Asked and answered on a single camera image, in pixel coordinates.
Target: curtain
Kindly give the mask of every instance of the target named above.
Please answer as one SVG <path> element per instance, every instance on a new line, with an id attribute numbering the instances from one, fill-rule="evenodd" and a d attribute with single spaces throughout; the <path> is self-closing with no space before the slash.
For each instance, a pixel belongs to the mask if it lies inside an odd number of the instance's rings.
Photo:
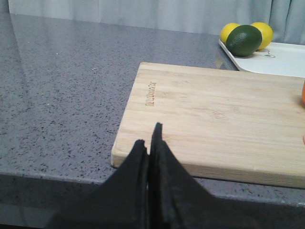
<path id="1" fill-rule="evenodd" d="M 305 0 L 9 0 L 10 13 L 218 35 L 269 23 L 274 42 L 305 44 Z"/>

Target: lime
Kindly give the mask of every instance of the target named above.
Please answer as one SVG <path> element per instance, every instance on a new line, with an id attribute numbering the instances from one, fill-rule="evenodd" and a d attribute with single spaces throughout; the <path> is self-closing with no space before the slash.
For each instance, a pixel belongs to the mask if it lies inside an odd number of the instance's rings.
<path id="1" fill-rule="evenodd" d="M 232 30 L 226 41 L 227 49 L 234 56 L 252 54 L 262 43 L 261 32 L 252 25 L 240 25 Z"/>
<path id="2" fill-rule="evenodd" d="M 262 43 L 258 47 L 258 50 L 264 49 L 267 47 L 273 38 L 273 30 L 270 27 L 270 25 L 264 23 L 264 22 L 254 22 L 251 24 L 252 26 L 256 27 L 261 33 L 262 33 Z"/>
<path id="3" fill-rule="evenodd" d="M 232 32 L 233 29 L 235 29 L 237 26 L 240 26 L 240 24 L 237 23 L 229 23 L 226 24 L 223 29 L 220 31 L 220 40 L 225 44 L 229 34 Z"/>

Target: gray countertop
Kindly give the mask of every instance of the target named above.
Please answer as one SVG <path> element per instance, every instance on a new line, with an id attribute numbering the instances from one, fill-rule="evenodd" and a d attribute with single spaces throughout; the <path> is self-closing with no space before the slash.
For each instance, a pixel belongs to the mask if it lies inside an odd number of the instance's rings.
<path id="1" fill-rule="evenodd" d="M 0 29 L 0 224 L 42 227 L 115 171 L 111 147 L 140 62 L 236 71 L 214 35 L 8 13 Z M 270 222 L 305 225 L 303 189 L 196 180 Z"/>

